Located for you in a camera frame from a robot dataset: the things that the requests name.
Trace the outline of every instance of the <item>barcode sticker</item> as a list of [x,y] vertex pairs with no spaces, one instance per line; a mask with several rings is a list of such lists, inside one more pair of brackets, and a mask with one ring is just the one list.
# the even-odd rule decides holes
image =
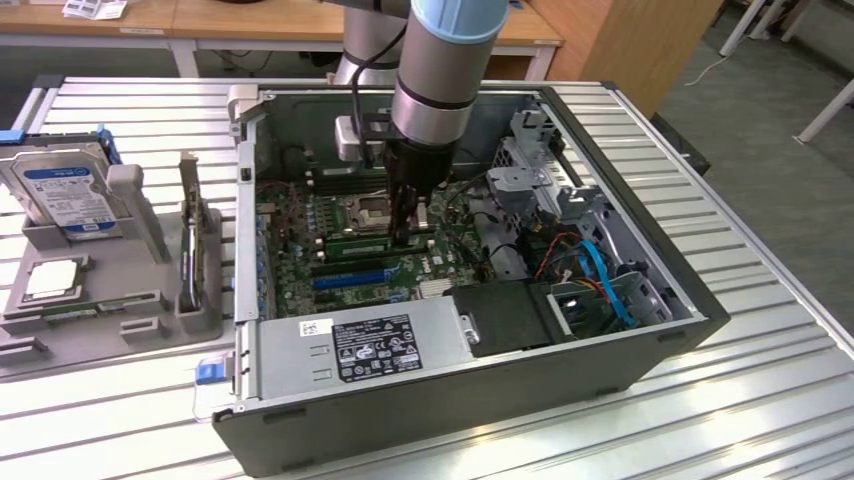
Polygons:
[[166,32],[159,28],[121,28],[119,31],[122,33],[131,33],[134,35],[165,35],[166,34]]
[[333,319],[321,318],[318,320],[306,320],[300,322],[300,336],[310,337],[313,335],[329,335],[333,333]]

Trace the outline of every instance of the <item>blue latch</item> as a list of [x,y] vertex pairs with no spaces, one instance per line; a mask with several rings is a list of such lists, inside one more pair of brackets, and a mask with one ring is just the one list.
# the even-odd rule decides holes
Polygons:
[[227,357],[206,359],[197,366],[197,385],[211,385],[229,380]]
[[26,133],[23,130],[0,130],[0,145],[21,145]]
[[107,150],[107,159],[110,160],[110,163],[113,165],[122,165],[122,156],[119,155],[119,150],[117,150],[117,140],[113,137],[113,132],[107,130],[103,123],[98,124],[98,130],[95,133],[102,141],[105,150]]

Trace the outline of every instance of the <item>hard drive label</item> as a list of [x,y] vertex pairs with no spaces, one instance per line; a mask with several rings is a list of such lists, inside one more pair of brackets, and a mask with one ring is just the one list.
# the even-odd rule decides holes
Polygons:
[[66,230],[87,233],[94,238],[117,225],[107,199],[97,192],[103,187],[89,168],[27,170],[25,178],[39,205]]
[[333,338],[345,382],[424,368],[409,315],[334,325]]

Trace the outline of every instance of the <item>power supply label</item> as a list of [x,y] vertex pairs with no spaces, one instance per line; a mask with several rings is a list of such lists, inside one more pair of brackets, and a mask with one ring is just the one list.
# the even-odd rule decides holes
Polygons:
[[333,338],[345,382],[424,368],[409,315],[334,325]]

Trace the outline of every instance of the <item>white sticker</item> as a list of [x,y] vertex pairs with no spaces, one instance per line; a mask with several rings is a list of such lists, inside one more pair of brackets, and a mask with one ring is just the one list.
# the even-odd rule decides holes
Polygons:
[[318,320],[306,320],[300,322],[300,336],[310,337],[313,335],[329,335],[333,333],[334,320],[332,318],[321,318]]
[[342,255],[352,255],[354,253],[385,252],[385,251],[386,251],[385,245],[374,245],[368,247],[346,248],[342,250]]
[[398,357],[398,362],[400,363],[413,363],[413,362],[418,362],[418,354],[410,354],[410,355],[405,355],[402,357]]
[[25,178],[39,204],[66,230],[93,232],[117,225],[107,199],[93,191],[95,177],[89,168],[27,170]]
[[133,33],[135,35],[165,35],[166,32],[159,28],[121,28],[122,33]]

